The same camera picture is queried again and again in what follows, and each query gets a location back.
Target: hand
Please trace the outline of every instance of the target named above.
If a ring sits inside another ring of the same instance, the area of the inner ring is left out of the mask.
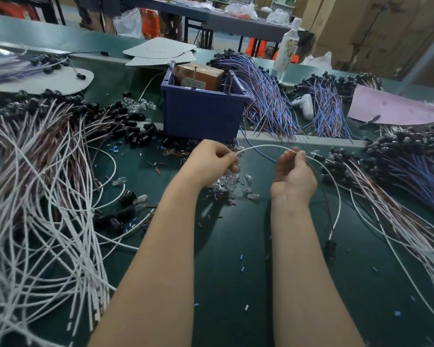
[[[272,198],[294,199],[297,204],[308,206],[316,188],[317,181],[305,161],[305,151],[295,147],[278,158],[275,180],[270,189]]]
[[[237,154],[220,142],[202,140],[191,152],[180,173],[202,188],[214,183],[227,169],[237,173],[238,161]]]

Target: brown box inside bin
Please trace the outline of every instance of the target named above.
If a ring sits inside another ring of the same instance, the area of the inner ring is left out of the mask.
[[[175,67],[175,76],[182,87],[193,86],[194,67],[196,68],[195,87],[197,89],[206,89],[218,91],[224,71],[222,69],[212,68],[203,64],[185,63]]]

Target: orange plastic stool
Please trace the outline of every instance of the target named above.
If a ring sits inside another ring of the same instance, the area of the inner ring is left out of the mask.
[[[245,53],[247,55],[251,55],[252,53],[252,46],[254,46],[254,38],[250,38],[249,39],[249,44],[248,47],[246,48]],[[259,46],[259,51],[257,53],[255,53],[256,57],[261,57],[264,58],[265,57],[265,49],[267,48],[267,41],[265,40],[260,40],[260,46]]]
[[[272,60],[276,60],[277,55],[278,55],[278,50],[277,50],[277,52],[275,52],[275,56],[273,56]],[[299,64],[299,56],[296,55],[296,54],[293,55],[293,56],[291,57],[291,61],[290,61],[290,63]]]
[[[140,8],[142,16],[142,33],[145,39],[150,40],[161,36],[161,28],[159,26],[159,15],[157,11]]]
[[[38,21],[34,8],[28,5],[15,4],[13,2],[0,1],[0,15],[19,19],[32,19]]]

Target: green table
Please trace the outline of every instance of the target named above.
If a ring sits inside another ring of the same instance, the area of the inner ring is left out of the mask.
[[[0,41],[24,43],[30,47],[44,47],[57,50],[108,50],[112,56],[122,58],[122,50],[135,46],[140,40],[100,34],[83,29],[24,22],[13,18],[0,17]],[[198,50],[198,62],[204,63],[215,52]],[[272,61],[257,60],[260,65],[271,68]],[[75,66],[92,70],[96,80],[86,90],[88,101],[102,104],[122,98],[122,92],[129,90],[138,97],[157,69],[126,68],[123,64],[88,59],[73,59]],[[290,66],[289,81],[299,82],[312,73],[323,70],[305,66]],[[159,76],[146,90],[145,98],[160,104]],[[391,91],[395,83],[385,81]],[[428,88],[414,88],[413,98],[430,99]],[[160,111],[152,112],[153,121],[161,121]],[[127,176],[127,187],[136,194],[146,193],[151,203],[159,202],[162,192],[179,169],[179,158],[163,157],[156,149],[158,141],[150,146],[131,149],[120,146],[125,153],[114,154],[117,162],[117,176]],[[330,146],[303,145],[306,151],[319,149],[326,153]],[[266,149],[265,153],[277,158],[280,151]],[[156,174],[146,161],[165,162],[162,174]],[[112,163],[106,156],[98,154],[96,176],[103,178],[112,172]],[[269,188],[274,176],[274,164],[255,151],[248,151],[242,157],[242,173],[252,175],[253,189],[260,194],[259,204],[253,204],[242,197],[242,186],[237,189],[236,206],[223,201],[197,202],[195,227],[195,310],[193,345],[196,347],[213,346],[273,346],[271,271],[272,263],[270,237],[270,197]],[[102,201],[117,196],[119,189],[107,188]],[[334,189],[326,187],[330,207],[335,216],[338,208]],[[336,287],[353,317],[364,340],[371,346],[422,346],[427,344],[425,336],[434,341],[434,317],[421,302],[412,288],[392,252],[384,240],[374,230],[364,226],[355,210],[351,207],[347,193],[342,195],[343,204],[340,220],[336,226],[334,239],[338,244],[336,259],[330,264],[330,273]],[[406,195],[396,195],[405,206],[434,223],[434,215],[417,204],[417,200]],[[210,207],[210,219],[202,218],[202,212]],[[319,189],[313,197],[311,212],[323,245],[329,232],[328,217],[324,197]],[[142,236],[134,234],[125,241],[128,245],[140,245]],[[103,249],[107,253],[110,246]],[[405,249],[398,253],[416,281],[421,292],[434,308],[434,289],[423,268]],[[116,250],[106,261],[105,267],[109,281],[117,286],[134,256],[130,250]],[[43,338],[69,344],[66,333],[66,318],[70,310],[64,304],[32,324],[32,329]],[[402,312],[397,317],[394,311]],[[89,339],[87,317],[82,319],[81,328],[74,346],[84,346]],[[10,334],[4,346],[23,345],[23,339]]]

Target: purple plastic bin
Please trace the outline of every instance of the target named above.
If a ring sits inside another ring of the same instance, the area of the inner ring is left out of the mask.
[[[230,94],[174,85],[172,70],[161,84],[164,131],[171,136],[232,143],[250,97],[231,72]]]

